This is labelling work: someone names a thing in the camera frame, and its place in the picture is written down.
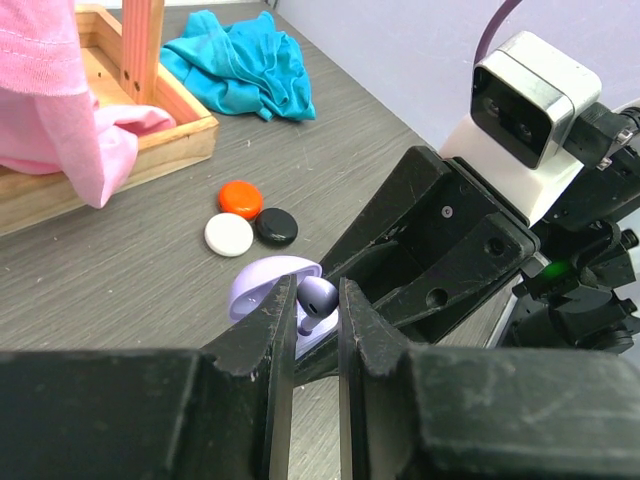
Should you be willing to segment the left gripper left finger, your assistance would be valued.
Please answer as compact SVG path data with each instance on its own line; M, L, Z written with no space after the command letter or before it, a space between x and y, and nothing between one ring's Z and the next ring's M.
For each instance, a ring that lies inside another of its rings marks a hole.
M202 349L1 356L5 479L284 479L296 280Z

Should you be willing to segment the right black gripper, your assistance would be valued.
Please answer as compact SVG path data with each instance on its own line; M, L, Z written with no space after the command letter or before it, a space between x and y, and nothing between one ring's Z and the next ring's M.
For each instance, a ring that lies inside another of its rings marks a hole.
M402 245L397 237L406 227ZM538 247L528 221L467 162L444 163L431 147L412 146L321 266L333 284L343 277L356 282L374 310L409 338L436 343Z

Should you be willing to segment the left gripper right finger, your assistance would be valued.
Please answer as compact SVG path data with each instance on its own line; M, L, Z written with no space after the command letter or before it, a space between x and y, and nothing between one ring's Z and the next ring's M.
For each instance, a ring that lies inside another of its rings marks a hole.
M635 479L639 372L600 352L409 340L339 287L345 479Z

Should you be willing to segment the purple earbud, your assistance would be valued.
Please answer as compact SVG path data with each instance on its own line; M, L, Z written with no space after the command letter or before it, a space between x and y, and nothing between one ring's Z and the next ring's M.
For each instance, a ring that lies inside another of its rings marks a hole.
M305 314L298 331L309 336L317 325L336 310L339 294L331 282L321 277L307 276L298 285L297 301Z

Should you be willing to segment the black earbud charging case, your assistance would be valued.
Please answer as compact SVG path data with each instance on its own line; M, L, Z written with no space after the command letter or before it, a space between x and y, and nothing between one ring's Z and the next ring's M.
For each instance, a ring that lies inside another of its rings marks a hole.
M255 218L254 227L258 238L271 246L287 246L293 243L299 233L295 218L280 208L267 208Z

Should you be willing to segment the white earbud charging case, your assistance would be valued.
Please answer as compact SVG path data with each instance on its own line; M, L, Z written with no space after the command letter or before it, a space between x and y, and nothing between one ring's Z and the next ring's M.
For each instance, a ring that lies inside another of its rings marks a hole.
M224 257L237 257L246 253L254 241L251 224L233 213L212 216L205 225L204 239L207 246Z

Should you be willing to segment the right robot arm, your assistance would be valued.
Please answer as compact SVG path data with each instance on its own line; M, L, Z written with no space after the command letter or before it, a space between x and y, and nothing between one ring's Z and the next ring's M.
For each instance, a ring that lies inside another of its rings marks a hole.
M322 259L332 284L356 282L395 328L435 343L516 276L543 307L516 345L583 348L631 312L604 268L639 245L614 219L639 202L639 151L624 146L604 169L578 174L541 220L526 219L467 156L407 150Z

